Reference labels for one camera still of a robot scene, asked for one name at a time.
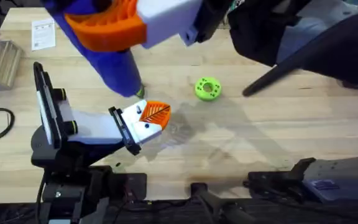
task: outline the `green spool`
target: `green spool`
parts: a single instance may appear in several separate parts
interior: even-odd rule
[[[204,101],[215,100],[222,92],[221,83],[213,77],[200,78],[195,85],[196,96]]]

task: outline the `white paper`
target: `white paper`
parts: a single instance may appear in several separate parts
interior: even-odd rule
[[[52,18],[42,21],[33,21],[31,36],[32,50],[56,46],[55,21]]]

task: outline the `wooden table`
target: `wooden table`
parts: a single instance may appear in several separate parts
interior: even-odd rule
[[[24,56],[12,91],[0,92],[0,107],[13,110],[13,130],[0,139],[0,202],[34,202],[42,175],[32,166],[30,139],[40,125],[32,64],[49,72],[55,87],[64,87],[72,107],[108,113],[137,101],[109,90],[89,63],[57,28],[57,46],[31,51],[31,22],[46,19],[44,9],[11,9],[1,38],[13,40]],[[118,172],[145,172],[148,199],[186,198],[192,182],[207,182],[223,197],[246,197],[241,182],[250,171],[288,170],[305,157],[343,159],[358,156],[358,91],[336,80],[297,71],[280,83],[244,98],[245,86],[269,68],[241,57],[228,30],[217,30],[204,44],[186,48],[179,37],[133,53],[147,99],[171,104],[163,134],[143,145],[134,157],[125,149],[98,164]],[[202,102],[193,93],[200,77],[220,80],[223,95]],[[6,126],[0,114],[0,130]]]

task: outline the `white robot part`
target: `white robot part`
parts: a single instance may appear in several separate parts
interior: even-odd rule
[[[78,133],[70,135],[68,141],[84,144],[117,144],[122,136],[110,114],[87,113],[72,110],[68,100],[59,102],[63,121],[75,121]]]
[[[202,0],[138,0],[137,13],[147,24],[146,49],[175,34],[189,30],[196,20]]]
[[[147,101],[141,100],[124,109],[121,115],[136,144],[143,144],[162,132],[162,127],[159,124],[139,121],[146,105]]]
[[[37,91],[37,100],[38,100],[38,105],[40,106],[42,125],[44,126],[44,130],[47,135],[48,143],[51,145],[52,144],[52,130],[50,129],[48,119],[47,119],[47,114],[45,112],[45,106],[42,101],[41,93],[39,91]]]

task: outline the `orange 3d printed part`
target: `orange 3d printed part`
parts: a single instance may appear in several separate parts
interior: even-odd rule
[[[164,130],[170,117],[170,105],[158,101],[147,101],[146,107],[140,117],[140,121],[159,124]]]
[[[136,13],[137,0],[115,0],[104,12],[65,14],[78,40],[95,52],[117,52],[146,41],[146,24]]]

